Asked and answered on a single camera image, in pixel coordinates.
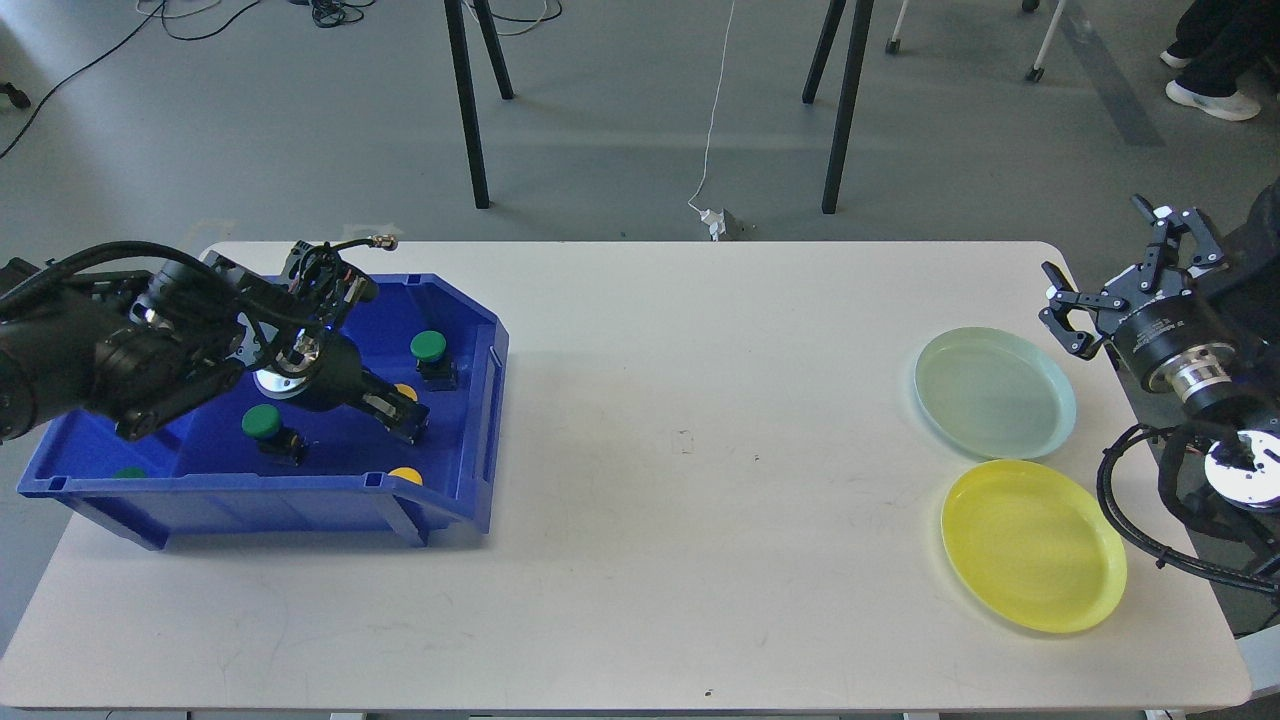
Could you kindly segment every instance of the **yellow plate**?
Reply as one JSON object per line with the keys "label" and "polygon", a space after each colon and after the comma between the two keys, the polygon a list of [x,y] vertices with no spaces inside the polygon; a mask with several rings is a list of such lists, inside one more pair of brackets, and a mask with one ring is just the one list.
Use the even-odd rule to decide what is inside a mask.
{"label": "yellow plate", "polygon": [[1105,620],[1129,575],[1124,543],[1093,496],[1025,460],[992,460],[961,475],[942,507],[942,543],[978,600],[1046,633]]}

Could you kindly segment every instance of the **concrete floor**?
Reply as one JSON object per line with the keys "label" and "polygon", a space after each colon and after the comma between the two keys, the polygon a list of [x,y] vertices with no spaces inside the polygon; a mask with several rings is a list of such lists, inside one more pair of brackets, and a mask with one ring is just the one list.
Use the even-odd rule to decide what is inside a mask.
{"label": "concrete floor", "polygon": [[[174,0],[172,12],[201,4]],[[225,0],[170,29],[211,31],[246,4]],[[520,17],[541,9],[493,4]],[[148,26],[64,86],[0,160],[0,255],[41,261],[113,240],[198,252],[221,240],[320,242],[367,228],[408,241],[704,240],[685,200],[701,174],[728,0],[564,5],[559,19],[504,41],[512,101],[498,97],[468,20],[490,210],[471,205],[436,4],[379,3],[360,24],[321,31],[305,9],[265,0],[200,42]],[[847,31],[819,101],[804,106],[826,3],[737,0],[699,204],[728,209],[758,240],[1043,240],[1096,288],[1147,242],[1130,193],[1197,205],[1226,231],[1280,174],[1280,108],[1260,76],[1243,81],[1263,101],[1247,123],[1165,99],[1174,73],[1156,55],[1184,5],[1073,3],[1043,81],[1029,85],[1048,6],[1025,15],[1011,0],[920,3],[890,56],[879,47],[897,5],[882,1],[838,213],[822,215]],[[141,20],[124,0],[0,0],[0,81],[38,101]],[[0,106],[4,142],[28,113]],[[924,282],[904,278],[904,290],[927,299],[928,282],[946,279]],[[10,478],[36,436],[0,448]],[[65,521],[60,506],[0,493],[0,647]],[[1234,629],[1251,629],[1270,609],[1236,594],[1220,594],[1224,609]],[[1280,716],[1275,702],[1234,712],[1206,717]],[[102,715],[0,708],[5,720]]]}

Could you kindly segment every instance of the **table surface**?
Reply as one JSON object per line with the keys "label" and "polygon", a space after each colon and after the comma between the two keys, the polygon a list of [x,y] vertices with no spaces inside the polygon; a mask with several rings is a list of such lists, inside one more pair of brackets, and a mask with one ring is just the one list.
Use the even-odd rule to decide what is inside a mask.
{"label": "table surface", "polygon": [[[287,243],[215,247],[278,270]],[[18,707],[846,712],[1204,708],[1249,696],[1207,583],[1129,553],[1092,630],[1018,628],[947,565],[977,460],[913,361],[988,325],[1079,401],[1042,459],[1092,487],[1133,423],[1105,359],[1037,319],[1034,242],[408,243],[511,332],[493,532],[238,537],[147,552],[74,516],[0,661]],[[1189,550],[1134,452],[1120,501]]]}

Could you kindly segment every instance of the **power adapter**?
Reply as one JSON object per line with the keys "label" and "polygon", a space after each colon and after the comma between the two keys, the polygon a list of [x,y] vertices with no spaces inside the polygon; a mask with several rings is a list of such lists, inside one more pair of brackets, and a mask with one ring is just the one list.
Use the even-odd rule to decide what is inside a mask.
{"label": "power adapter", "polygon": [[707,232],[712,236],[712,242],[737,240],[742,232],[742,224],[728,210],[699,210],[698,217],[707,225]]}

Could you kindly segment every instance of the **yellow button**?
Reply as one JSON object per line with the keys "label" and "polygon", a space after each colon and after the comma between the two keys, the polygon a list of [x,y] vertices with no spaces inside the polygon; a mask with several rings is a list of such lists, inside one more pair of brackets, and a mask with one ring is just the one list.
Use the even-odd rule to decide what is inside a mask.
{"label": "yellow button", "polygon": [[396,477],[396,478],[399,478],[402,480],[408,480],[408,482],[411,482],[413,484],[419,484],[419,486],[422,484],[422,474],[419,473],[417,470],[412,469],[412,468],[396,468],[394,470],[392,470],[390,473],[387,473],[387,474],[392,475],[392,477]]}

